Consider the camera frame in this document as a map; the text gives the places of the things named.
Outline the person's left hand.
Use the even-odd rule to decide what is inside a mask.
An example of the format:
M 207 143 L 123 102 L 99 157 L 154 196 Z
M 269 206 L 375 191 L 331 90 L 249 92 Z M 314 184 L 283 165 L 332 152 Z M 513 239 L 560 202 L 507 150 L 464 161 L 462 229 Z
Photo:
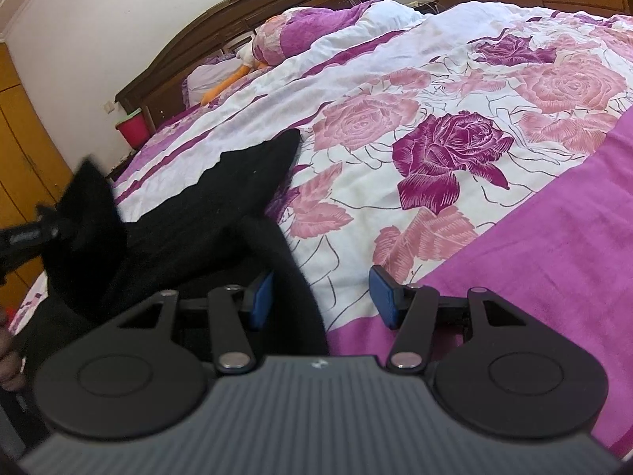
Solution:
M 23 359 L 14 348 L 13 336 L 8 328 L 9 316 L 4 309 L 0 314 L 0 383 L 8 392 L 21 390 L 26 385 Z

